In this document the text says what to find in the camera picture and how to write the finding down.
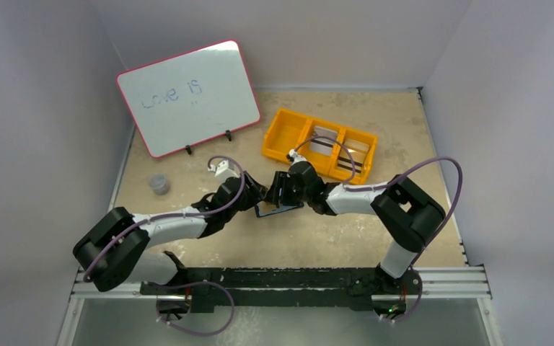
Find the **blue leather card holder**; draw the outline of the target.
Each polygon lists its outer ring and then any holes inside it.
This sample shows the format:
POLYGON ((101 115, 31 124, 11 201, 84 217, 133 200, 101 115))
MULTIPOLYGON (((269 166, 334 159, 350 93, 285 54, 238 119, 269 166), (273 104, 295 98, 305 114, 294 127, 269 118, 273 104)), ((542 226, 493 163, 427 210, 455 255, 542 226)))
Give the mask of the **blue leather card holder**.
POLYGON ((304 207, 303 203, 298 203, 296 205, 274 205, 267 202, 260 202, 254 206, 255 215, 257 218, 273 216, 273 215, 285 213, 287 211, 295 210, 303 207, 304 207))

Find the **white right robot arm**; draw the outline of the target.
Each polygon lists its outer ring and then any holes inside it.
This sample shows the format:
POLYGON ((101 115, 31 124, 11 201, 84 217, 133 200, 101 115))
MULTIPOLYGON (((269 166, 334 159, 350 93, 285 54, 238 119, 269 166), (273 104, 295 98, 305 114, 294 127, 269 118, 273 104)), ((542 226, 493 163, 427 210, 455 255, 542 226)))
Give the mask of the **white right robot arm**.
POLYGON ((378 185, 326 182, 307 161, 276 172, 264 202, 277 208, 308 205, 326 216, 376 215, 392 237, 380 272, 401 278, 447 218, 445 210, 403 174, 378 185))

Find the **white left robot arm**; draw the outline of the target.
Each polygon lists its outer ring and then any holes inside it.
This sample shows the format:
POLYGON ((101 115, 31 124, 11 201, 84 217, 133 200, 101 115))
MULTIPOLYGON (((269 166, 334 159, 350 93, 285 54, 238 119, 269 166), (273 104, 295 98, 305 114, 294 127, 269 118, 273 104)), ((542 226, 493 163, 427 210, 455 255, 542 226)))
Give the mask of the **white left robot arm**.
POLYGON ((240 211, 263 200, 268 188, 247 172, 230 177, 215 192, 175 212, 132 214, 124 207, 110 210, 74 246, 72 254, 84 268, 84 281, 100 292, 124 283, 146 250, 181 239, 202 239, 224 228, 240 211))

